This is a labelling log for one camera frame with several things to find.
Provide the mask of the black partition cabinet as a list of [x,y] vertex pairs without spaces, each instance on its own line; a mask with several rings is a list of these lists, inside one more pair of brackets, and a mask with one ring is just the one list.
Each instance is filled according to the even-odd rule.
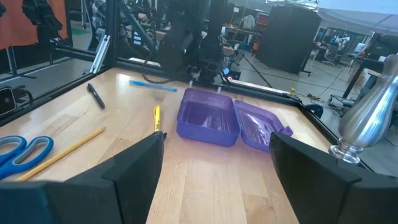
[[298,75],[305,67],[321,21],[309,9],[274,6],[256,58],[269,68]]

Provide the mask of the black table frame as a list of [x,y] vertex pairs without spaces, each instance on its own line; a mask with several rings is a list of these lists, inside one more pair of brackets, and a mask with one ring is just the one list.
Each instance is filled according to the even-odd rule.
[[[110,51],[107,56],[105,56],[105,65],[99,67],[99,73],[102,74],[108,71],[111,68],[125,68],[130,71],[143,73],[144,75],[152,75],[155,77],[165,78],[164,84],[168,83],[187,83],[188,78],[187,72],[180,71],[175,75],[171,73],[167,73],[163,71],[162,66],[156,67],[155,65],[149,65],[147,62],[128,62],[125,59],[118,59],[116,57],[116,44],[115,40],[112,40],[110,43]],[[85,60],[85,61],[95,61],[96,54],[93,52],[89,52],[87,50],[78,50],[73,49],[71,47],[59,46],[54,48],[55,51],[58,51],[66,57]],[[27,113],[37,109],[38,107],[48,103],[51,100],[56,99],[57,97],[71,91],[72,89],[76,88],[79,85],[82,85],[93,78],[97,77],[96,74],[93,72],[88,72],[84,74],[82,77],[77,78],[74,81],[70,81],[64,85],[61,85],[57,88],[53,88],[36,98],[32,98],[29,101],[23,103],[21,106],[17,107],[17,109],[13,112],[10,112],[7,115],[0,116],[0,127],[6,125],[14,121],[21,116],[24,116]],[[331,143],[337,142],[337,136],[332,133],[320,120],[320,117],[317,116],[315,113],[311,112],[308,106],[303,105],[303,103],[296,97],[289,95],[287,93],[278,93],[275,90],[270,88],[266,89],[263,86],[258,87],[251,87],[247,84],[238,84],[236,81],[227,81],[227,79],[223,79],[221,84],[202,84],[200,82],[196,82],[196,85],[200,87],[207,87],[207,88],[215,88],[220,87],[228,92],[237,93],[239,95],[250,96],[253,98],[259,98],[262,100],[273,101],[276,103],[290,105],[297,107],[301,113],[309,120],[315,127],[322,133],[326,139]]]

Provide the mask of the orange panel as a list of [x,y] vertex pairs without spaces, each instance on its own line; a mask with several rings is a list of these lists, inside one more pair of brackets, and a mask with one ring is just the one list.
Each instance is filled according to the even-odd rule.
[[[68,38],[65,0],[47,0],[63,28],[58,33]],[[25,46],[38,42],[37,28],[22,12],[22,0],[0,0],[6,12],[0,17],[0,50],[10,46]]]

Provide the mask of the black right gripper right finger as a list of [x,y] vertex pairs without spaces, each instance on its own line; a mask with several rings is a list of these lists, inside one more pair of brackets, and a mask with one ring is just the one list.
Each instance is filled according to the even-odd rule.
[[398,180],[349,164],[284,134],[269,152],[301,224],[398,224]]

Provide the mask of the silver aluminium bracket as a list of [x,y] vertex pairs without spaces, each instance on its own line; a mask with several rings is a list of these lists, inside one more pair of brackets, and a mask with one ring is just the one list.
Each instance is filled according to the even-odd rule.
[[103,61],[108,52],[110,38],[111,38],[110,35],[104,35],[103,38],[101,39],[101,42],[98,46],[98,51],[96,53],[96,57],[95,57],[95,59],[92,63],[92,66],[90,68],[90,73],[97,74],[99,72],[99,70],[101,69]]

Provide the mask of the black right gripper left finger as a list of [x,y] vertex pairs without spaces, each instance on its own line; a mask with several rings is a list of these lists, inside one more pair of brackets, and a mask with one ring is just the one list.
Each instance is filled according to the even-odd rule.
[[0,224],[145,224],[159,181],[157,131],[64,182],[0,184]]

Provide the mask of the yellow highlighter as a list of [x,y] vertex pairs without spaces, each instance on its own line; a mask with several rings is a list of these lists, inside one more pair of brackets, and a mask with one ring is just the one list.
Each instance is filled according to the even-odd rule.
[[160,106],[156,105],[153,111],[154,114],[154,131],[160,131]]

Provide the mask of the person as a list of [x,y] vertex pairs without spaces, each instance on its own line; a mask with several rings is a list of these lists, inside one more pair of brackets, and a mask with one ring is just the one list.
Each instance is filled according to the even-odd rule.
[[253,30],[256,25],[255,18],[252,15],[244,16],[241,19],[241,28],[245,30]]
[[88,50],[96,51],[106,28],[106,0],[88,0],[88,17],[91,26],[91,40]]

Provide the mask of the blue grey-lined scissors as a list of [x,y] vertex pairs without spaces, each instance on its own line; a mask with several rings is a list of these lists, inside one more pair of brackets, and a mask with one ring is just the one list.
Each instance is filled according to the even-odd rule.
[[[38,136],[30,142],[19,135],[10,135],[0,138],[0,146],[16,144],[11,151],[0,154],[0,180],[10,175],[31,170],[39,165],[51,152],[54,140],[48,136]],[[43,151],[29,162],[22,163],[35,149],[43,146]]]

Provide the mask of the yellow wooden pencil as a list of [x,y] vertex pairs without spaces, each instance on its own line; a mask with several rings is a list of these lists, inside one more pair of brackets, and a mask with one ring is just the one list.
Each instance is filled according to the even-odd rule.
[[50,159],[47,159],[43,163],[39,164],[37,167],[35,167],[32,170],[28,171],[24,175],[20,176],[17,179],[17,181],[20,182],[20,181],[29,180],[31,177],[33,177],[33,176],[37,175],[38,173],[42,172],[43,170],[45,170],[46,168],[48,168],[52,164],[56,163],[57,161],[59,161],[63,157],[69,155],[71,152],[73,152],[74,150],[78,149],[80,146],[84,145],[88,141],[92,140],[93,138],[95,138],[98,135],[100,135],[101,133],[103,133],[105,131],[105,129],[106,129],[106,126],[102,127],[102,128],[99,128],[96,131],[94,131],[93,133],[85,136],[83,139],[81,139],[80,141],[78,141],[74,145],[72,145],[69,148],[63,150],[62,152],[58,153],[57,155],[51,157]]

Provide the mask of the silver table lamp white shade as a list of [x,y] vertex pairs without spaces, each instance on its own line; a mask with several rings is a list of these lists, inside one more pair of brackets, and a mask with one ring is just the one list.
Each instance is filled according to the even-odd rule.
[[340,120],[338,144],[330,146],[332,156],[359,164],[363,149],[377,144],[389,129],[398,99],[398,55],[389,55],[375,85]]

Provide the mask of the black marker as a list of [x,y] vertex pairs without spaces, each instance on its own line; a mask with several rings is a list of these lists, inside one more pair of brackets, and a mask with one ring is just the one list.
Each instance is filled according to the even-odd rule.
[[105,104],[97,91],[95,90],[94,86],[92,84],[87,84],[87,90],[93,95],[94,99],[96,100],[97,104],[101,109],[105,109]]

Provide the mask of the purple plastic supply box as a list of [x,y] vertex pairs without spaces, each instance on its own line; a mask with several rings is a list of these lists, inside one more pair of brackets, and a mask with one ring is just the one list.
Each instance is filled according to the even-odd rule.
[[268,152],[272,133],[292,136],[272,112],[221,93],[188,88],[177,115],[180,137],[231,147],[238,137],[243,143]]

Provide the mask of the blue pen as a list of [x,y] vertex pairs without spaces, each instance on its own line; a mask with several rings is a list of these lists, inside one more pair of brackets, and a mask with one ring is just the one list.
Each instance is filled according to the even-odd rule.
[[160,90],[167,90],[167,91],[173,91],[173,92],[177,91],[177,89],[173,88],[173,87],[157,85],[157,84],[142,82],[142,81],[138,81],[138,80],[130,80],[129,83],[131,85],[146,86],[149,88],[155,88],[155,89],[160,89]]

